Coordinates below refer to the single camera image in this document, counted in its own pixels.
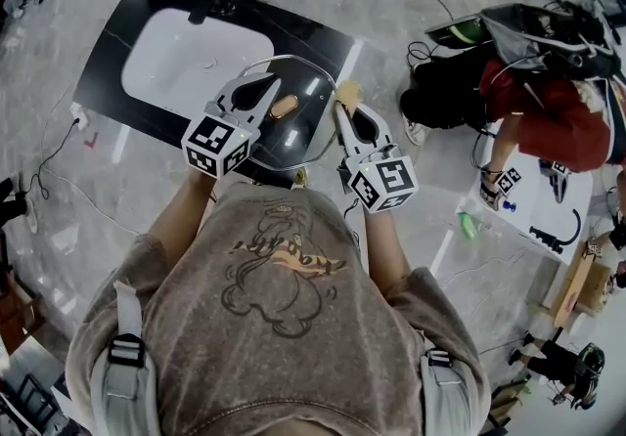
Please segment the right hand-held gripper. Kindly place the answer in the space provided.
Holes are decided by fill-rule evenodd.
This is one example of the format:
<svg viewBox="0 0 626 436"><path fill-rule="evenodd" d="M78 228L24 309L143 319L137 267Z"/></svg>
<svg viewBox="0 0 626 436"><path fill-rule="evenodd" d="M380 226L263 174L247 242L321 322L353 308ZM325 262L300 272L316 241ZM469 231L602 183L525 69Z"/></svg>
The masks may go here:
<svg viewBox="0 0 626 436"><path fill-rule="evenodd" d="M336 101L335 127L347 155L337 170L341 183L368 213L399 207L419 189L411 158L391 144L389 127L376 111L361 104L351 117Z"/></svg>

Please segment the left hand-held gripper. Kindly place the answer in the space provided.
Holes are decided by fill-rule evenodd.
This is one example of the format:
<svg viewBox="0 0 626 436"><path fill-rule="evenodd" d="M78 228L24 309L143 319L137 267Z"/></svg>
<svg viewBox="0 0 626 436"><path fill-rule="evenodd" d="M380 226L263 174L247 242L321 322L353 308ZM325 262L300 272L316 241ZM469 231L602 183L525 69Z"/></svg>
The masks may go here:
<svg viewBox="0 0 626 436"><path fill-rule="evenodd" d="M281 85L280 76L269 72L229 81L190 122L181 141L187 164L221 179L246 161Z"/></svg>

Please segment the yellow sponge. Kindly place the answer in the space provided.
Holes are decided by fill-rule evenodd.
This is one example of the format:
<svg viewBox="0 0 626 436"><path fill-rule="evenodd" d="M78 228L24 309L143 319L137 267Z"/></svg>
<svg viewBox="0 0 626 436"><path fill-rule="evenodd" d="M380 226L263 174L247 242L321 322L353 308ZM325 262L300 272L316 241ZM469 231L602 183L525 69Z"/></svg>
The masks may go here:
<svg viewBox="0 0 626 436"><path fill-rule="evenodd" d="M362 86L354 80L341 81L335 91L335 100L352 117L359 106L364 102L365 96Z"/></svg>

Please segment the clear glass plate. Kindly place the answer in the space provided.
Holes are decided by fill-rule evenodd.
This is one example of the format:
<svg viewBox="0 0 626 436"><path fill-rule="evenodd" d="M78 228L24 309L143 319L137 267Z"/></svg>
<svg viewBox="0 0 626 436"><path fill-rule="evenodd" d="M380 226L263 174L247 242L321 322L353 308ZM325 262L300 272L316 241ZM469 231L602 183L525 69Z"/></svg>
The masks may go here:
<svg viewBox="0 0 626 436"><path fill-rule="evenodd" d="M267 115L249 161L275 173L286 173L319 160L335 140L330 117L336 84L322 67L300 56L285 54L247 65L242 76L258 72L278 75L280 101L290 96L296 106L282 116Z"/></svg>

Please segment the person's left forearm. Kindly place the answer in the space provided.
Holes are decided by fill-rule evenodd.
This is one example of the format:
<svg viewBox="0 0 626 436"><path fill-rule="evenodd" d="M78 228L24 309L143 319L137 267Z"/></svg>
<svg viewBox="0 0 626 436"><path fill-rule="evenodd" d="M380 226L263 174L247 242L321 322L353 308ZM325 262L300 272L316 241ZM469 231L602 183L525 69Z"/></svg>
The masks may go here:
<svg viewBox="0 0 626 436"><path fill-rule="evenodd" d="M179 258L196 237L215 183L214 178L192 170L149 228L169 258Z"/></svg>

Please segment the person's right forearm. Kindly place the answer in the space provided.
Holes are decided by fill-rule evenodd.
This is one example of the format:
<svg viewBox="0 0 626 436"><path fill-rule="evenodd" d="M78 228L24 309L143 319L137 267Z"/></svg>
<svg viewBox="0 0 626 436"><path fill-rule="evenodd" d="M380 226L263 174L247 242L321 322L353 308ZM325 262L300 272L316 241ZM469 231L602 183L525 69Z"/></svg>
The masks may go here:
<svg viewBox="0 0 626 436"><path fill-rule="evenodd" d="M365 212L369 275L383 296L410 274L410 267L389 211Z"/></svg>

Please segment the white sink basin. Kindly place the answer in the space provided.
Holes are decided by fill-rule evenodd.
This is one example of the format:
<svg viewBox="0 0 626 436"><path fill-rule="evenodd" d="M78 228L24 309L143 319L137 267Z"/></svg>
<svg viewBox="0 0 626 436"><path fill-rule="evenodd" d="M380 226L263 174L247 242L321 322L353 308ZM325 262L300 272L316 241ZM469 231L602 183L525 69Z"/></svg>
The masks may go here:
<svg viewBox="0 0 626 436"><path fill-rule="evenodd" d="M121 74L135 99L192 118L248 65L274 55L264 34L213 18L163 9L141 31Z"/></svg>

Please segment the green bottle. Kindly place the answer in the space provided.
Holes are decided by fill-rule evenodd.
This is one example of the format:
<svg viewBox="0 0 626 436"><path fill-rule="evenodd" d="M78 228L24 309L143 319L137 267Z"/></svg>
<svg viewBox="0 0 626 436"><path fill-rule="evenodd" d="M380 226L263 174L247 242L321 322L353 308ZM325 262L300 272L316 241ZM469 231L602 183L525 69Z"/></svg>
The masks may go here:
<svg viewBox="0 0 626 436"><path fill-rule="evenodd" d="M476 227L473 217L465 211L458 213L461 230L468 240L475 240L478 236L478 228Z"/></svg>

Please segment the dark sink cabinet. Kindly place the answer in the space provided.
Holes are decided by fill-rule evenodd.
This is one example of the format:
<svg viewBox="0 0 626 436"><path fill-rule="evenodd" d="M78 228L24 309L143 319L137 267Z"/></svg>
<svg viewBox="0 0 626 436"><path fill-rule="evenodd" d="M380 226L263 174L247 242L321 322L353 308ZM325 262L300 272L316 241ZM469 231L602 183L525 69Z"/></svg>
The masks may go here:
<svg viewBox="0 0 626 436"><path fill-rule="evenodd" d="M206 103L204 110L188 119L128 96L121 86L121 74L141 31L154 14L168 8L189 14L191 7L191 0L121 0L83 70L75 100L172 147L181 147L190 122L205 111L206 105L215 100L229 81ZM292 54L309 60L326 70L336 85L351 75L363 47L361 41L323 24L259 2L235 0L235 10L230 15L208 18L266 35L274 45L273 56ZM294 96L276 100L266 116L280 117L295 106ZM296 170L275 173L247 159L234 171L259 183L288 187Z"/></svg>

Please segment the white power strip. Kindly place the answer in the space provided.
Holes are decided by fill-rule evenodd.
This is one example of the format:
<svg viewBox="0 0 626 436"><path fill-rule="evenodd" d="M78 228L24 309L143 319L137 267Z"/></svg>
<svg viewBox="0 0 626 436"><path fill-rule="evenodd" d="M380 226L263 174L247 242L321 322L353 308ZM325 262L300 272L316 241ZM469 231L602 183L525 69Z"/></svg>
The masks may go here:
<svg viewBox="0 0 626 436"><path fill-rule="evenodd" d="M69 106L69 111L80 131L84 131L89 126L89 118L84 107L77 102L72 102Z"/></svg>

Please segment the white sink cabinet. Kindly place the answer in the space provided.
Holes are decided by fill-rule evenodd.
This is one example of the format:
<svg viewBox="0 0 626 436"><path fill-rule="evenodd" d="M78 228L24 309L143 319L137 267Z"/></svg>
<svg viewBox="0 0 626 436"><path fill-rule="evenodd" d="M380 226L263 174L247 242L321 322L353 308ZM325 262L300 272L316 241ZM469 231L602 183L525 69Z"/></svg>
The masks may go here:
<svg viewBox="0 0 626 436"><path fill-rule="evenodd" d="M592 174L570 174L563 203L557 204L549 180L540 173L538 159L513 152L507 161L507 167L515 168L521 175L521 181L510 193L508 201L516 204L516 211L510 212L503 206L494 211L479 197L478 170L480 165L489 160L492 139L481 136L468 127L462 127L452 132L451 142L459 147L453 152L453 156L460 162L451 167L452 171L460 174L453 184L462 188L457 211L470 214L475 224L486 227L493 234L522 243L536 253L562 264L569 264L583 237L593 192ZM534 226L561 240L571 238L576 229L573 208L581 216L581 232L577 241L566 246L561 255L552 252L529 233L529 228Z"/></svg>

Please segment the black curved faucet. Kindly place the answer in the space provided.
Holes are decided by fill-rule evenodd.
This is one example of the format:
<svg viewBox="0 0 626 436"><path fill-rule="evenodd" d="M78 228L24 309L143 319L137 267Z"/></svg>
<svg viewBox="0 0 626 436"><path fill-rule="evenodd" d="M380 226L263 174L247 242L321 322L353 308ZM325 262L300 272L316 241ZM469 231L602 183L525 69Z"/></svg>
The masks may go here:
<svg viewBox="0 0 626 436"><path fill-rule="evenodd" d="M534 226L531 226L529 228L529 233L533 235L541 243L543 243L545 246L547 246L552 252L558 255L561 255L563 253L563 249L566 246L569 246L573 244L575 241L577 241L581 232L581 228L582 228L581 216L575 208L572 209L572 213L576 220L576 229L572 237L567 240L561 240L557 238L555 235L552 235L550 233L537 229Z"/></svg>

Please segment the person's brown printed t-shirt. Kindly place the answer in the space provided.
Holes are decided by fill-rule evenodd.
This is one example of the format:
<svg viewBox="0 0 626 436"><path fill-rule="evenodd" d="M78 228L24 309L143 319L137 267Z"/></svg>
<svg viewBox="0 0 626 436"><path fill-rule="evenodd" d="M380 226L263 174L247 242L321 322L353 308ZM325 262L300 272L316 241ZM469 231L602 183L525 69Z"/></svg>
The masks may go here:
<svg viewBox="0 0 626 436"><path fill-rule="evenodd" d="M490 406L430 270L383 296L326 196L246 183L206 207L179 258L136 238L66 379L106 436L478 436Z"/></svg>

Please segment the round wooden board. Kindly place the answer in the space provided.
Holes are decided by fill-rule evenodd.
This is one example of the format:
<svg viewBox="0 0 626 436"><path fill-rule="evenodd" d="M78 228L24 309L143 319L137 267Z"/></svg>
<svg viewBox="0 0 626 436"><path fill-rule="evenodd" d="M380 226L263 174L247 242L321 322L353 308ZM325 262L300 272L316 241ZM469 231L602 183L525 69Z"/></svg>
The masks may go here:
<svg viewBox="0 0 626 436"><path fill-rule="evenodd" d="M562 328L566 324L578 301L591 267L600 255L601 249L598 245L590 244L588 241L578 244L561 284L559 294L551 308L554 327Z"/></svg>

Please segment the cardboard box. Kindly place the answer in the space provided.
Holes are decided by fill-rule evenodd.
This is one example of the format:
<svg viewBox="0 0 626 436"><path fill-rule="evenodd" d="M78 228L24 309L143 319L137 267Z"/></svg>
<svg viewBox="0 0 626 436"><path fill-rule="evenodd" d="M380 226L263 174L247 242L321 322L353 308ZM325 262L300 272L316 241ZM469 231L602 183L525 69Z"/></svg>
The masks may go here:
<svg viewBox="0 0 626 436"><path fill-rule="evenodd" d="M600 313L608 300L608 284L611 270L594 262L579 293L576 305L585 312L594 315Z"/></svg>

